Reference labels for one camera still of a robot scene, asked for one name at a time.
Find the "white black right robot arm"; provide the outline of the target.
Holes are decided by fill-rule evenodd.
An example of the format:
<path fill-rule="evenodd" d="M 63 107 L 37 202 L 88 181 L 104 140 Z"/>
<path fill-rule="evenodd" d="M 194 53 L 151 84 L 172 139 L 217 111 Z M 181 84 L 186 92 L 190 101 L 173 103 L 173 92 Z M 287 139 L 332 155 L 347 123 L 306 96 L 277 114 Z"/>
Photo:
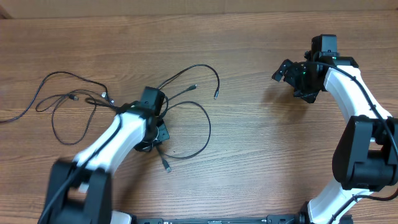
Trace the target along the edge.
<path fill-rule="evenodd" d="M 329 92 L 346 127 L 332 158 L 333 178 L 319 195 L 293 215 L 268 215 L 266 223 L 352 223 L 347 211 L 361 199 L 386 202 L 397 198 L 373 194 L 397 184 L 397 118 L 385 110 L 361 77 L 353 57 L 342 57 L 337 37 L 312 38 L 305 61 L 284 60 L 272 79 L 294 89 L 294 97 L 314 103 Z"/>

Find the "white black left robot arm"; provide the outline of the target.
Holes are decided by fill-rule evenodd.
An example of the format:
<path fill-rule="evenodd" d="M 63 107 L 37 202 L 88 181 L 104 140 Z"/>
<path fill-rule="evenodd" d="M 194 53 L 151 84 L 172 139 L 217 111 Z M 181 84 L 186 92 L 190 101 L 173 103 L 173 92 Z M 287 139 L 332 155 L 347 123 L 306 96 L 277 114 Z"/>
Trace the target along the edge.
<path fill-rule="evenodd" d="M 166 102 L 158 88 L 145 87 L 91 146 L 71 162 L 58 160 L 39 223 L 136 223 L 134 215 L 113 210 L 112 176 L 131 150 L 149 152 L 168 138 L 161 130 Z"/>

